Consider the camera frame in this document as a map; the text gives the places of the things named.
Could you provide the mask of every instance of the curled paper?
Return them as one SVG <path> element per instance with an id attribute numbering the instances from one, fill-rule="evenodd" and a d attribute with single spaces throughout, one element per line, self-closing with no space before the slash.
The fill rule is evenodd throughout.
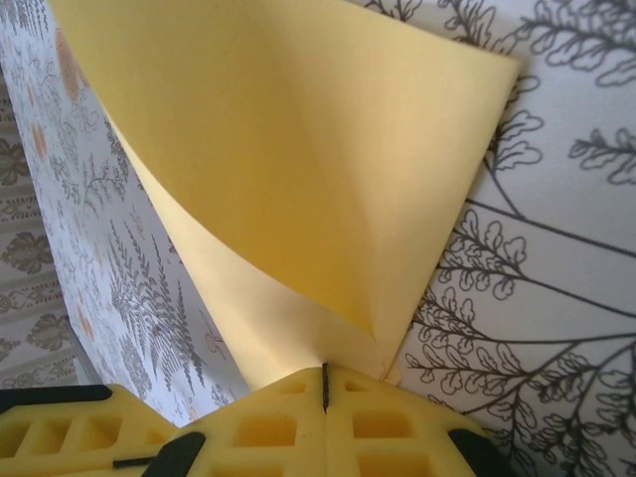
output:
<path id="1" fill-rule="evenodd" d="M 397 381 L 518 63 L 341 0 L 51 3 L 248 384 Z"/>

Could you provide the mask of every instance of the yellow paper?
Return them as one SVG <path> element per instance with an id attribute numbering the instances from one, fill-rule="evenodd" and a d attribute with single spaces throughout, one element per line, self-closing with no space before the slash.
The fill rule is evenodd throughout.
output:
<path id="1" fill-rule="evenodd" d="M 383 379 L 517 62 L 341 0 L 51 3 L 248 383 Z"/>

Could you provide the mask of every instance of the paper fold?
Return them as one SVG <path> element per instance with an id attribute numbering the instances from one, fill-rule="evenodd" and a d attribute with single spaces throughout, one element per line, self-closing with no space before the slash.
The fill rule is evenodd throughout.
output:
<path id="1" fill-rule="evenodd" d="M 340 0 L 52 4 L 248 383 L 383 378 L 518 64 Z"/>

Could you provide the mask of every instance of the wallpaper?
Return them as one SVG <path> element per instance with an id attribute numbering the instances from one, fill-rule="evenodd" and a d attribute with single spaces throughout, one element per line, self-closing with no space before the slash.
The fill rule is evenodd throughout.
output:
<path id="1" fill-rule="evenodd" d="M 0 389 L 77 382 L 68 319 L 0 72 Z"/>
<path id="2" fill-rule="evenodd" d="M 636 475 L 636 2 L 365 5 L 526 62 L 401 385 L 479 421 L 522 475 Z"/>
<path id="3" fill-rule="evenodd" d="M 43 259 L 55 263 L 97 371 L 179 425 L 242 396 L 236 365 L 49 6 L 2 1 L 0 21 L 0 61 L 51 244 Z M 42 232 L 14 246 L 45 244 Z"/>
<path id="4" fill-rule="evenodd" d="M 413 317 L 401 386 L 476 419 L 521 475 L 636 475 L 636 3 L 357 3 L 526 64 Z M 98 370 L 177 423 L 239 397 L 48 6 L 0 5 L 53 258 Z"/>

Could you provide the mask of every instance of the gray fern print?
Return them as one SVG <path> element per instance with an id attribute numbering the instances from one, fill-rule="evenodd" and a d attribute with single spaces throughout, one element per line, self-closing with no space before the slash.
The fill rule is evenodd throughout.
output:
<path id="1" fill-rule="evenodd" d="M 636 185 L 636 135 L 624 127 L 616 131 L 613 142 L 594 129 L 589 138 L 574 141 L 569 157 L 578 160 L 584 171 L 609 170 L 608 184 Z"/>
<path id="2" fill-rule="evenodd" d="M 188 329 L 181 283 L 176 283 L 176 290 L 168 283 L 163 258 L 154 237 L 156 260 L 153 261 L 157 264 L 156 269 L 151 268 L 151 261 L 128 225 L 127 241 L 130 245 L 124 242 L 112 223 L 111 228 L 108 255 L 113 264 L 110 282 L 112 306 L 141 353 L 150 357 L 155 377 L 159 372 L 163 374 L 168 391 L 172 389 L 173 377 L 183 373 L 194 392 L 192 372 L 203 385 L 204 363 L 195 351 Z M 146 381 L 144 373 L 138 366 L 134 371 L 140 383 Z"/>

